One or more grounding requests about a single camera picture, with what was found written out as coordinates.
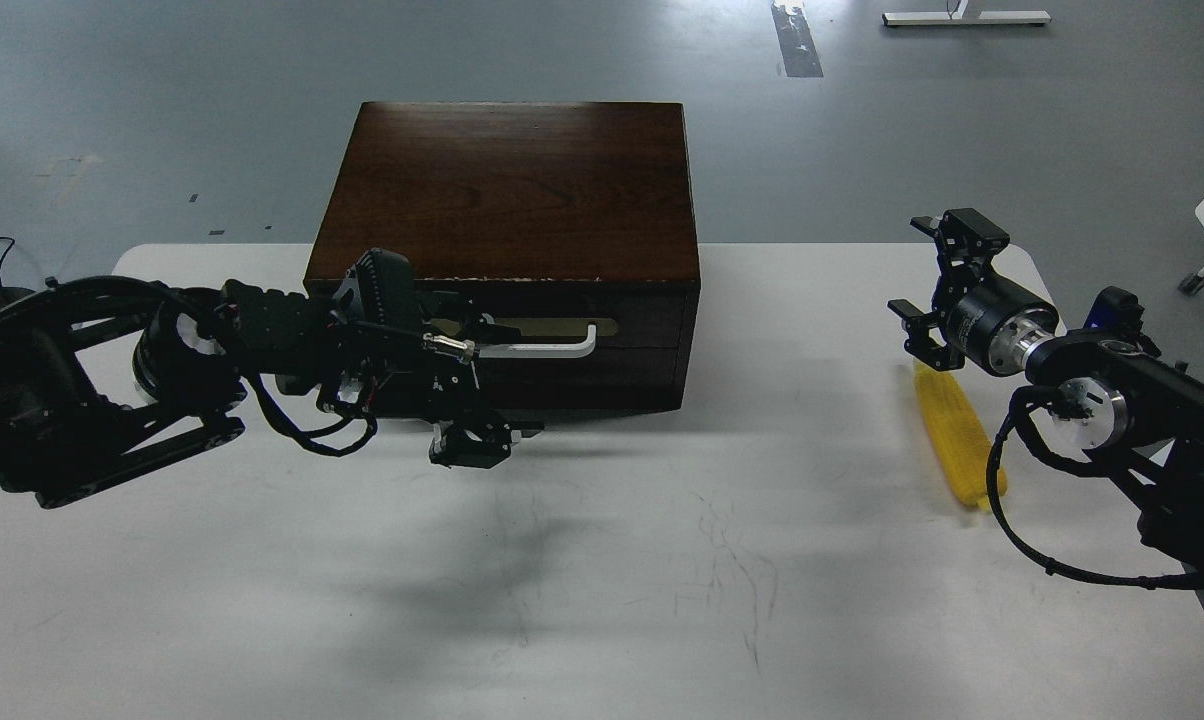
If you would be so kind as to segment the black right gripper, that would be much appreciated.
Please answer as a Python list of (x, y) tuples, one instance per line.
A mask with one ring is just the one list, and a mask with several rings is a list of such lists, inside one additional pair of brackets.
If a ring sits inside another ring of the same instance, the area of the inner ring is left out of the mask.
[[(929, 313), (907, 299), (887, 301), (902, 321), (904, 350), (936, 372), (963, 368), (967, 358), (996, 377), (1022, 373), (1032, 352), (1054, 338), (1060, 314), (1035, 293), (992, 272), (992, 259), (1013, 237), (973, 208), (913, 217), (910, 228), (934, 241), (940, 282)], [(949, 346), (932, 337), (936, 329)]]

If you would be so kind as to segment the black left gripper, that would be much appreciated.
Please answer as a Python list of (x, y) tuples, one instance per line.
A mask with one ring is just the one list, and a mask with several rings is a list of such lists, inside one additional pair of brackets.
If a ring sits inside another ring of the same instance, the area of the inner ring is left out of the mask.
[(340, 290), (317, 301), (323, 413), (436, 423), (429, 460), (445, 468), (491, 470), (544, 429), (494, 411), (470, 413), (484, 405), (474, 343), (515, 346), (523, 334), (488, 318), (464, 293)]

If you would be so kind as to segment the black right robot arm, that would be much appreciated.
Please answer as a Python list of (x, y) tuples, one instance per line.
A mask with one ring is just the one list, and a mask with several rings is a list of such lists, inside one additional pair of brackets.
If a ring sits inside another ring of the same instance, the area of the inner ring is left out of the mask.
[[(1096, 585), (1204, 591), (1204, 383), (1184, 364), (1161, 360), (1143, 334), (1143, 305), (1106, 287), (1082, 327), (1060, 331), (1047, 300), (1001, 275), (995, 258), (1009, 234), (980, 211), (914, 217), (937, 252), (928, 311), (889, 302), (905, 332), (905, 352), (936, 372), (972, 361), (995, 377), (1023, 374), (982, 466), (992, 517), (1023, 556), (1049, 576)], [(1019, 433), (1049, 468), (1105, 478), (1137, 506), (1143, 544), (1184, 563), (1184, 573), (1114, 577), (1037, 551), (1010, 527), (996, 495), (1003, 448)]]

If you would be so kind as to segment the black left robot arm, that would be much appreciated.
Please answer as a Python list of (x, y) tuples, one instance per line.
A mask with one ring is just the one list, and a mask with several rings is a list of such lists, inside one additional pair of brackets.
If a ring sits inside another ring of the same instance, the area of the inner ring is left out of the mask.
[(520, 337), (382, 249), (331, 293), (122, 275), (0, 287), (0, 489), (59, 509), (228, 445), (247, 399), (309, 454), (419, 420), (433, 464), (492, 468), (543, 429), (480, 386), (478, 362)]

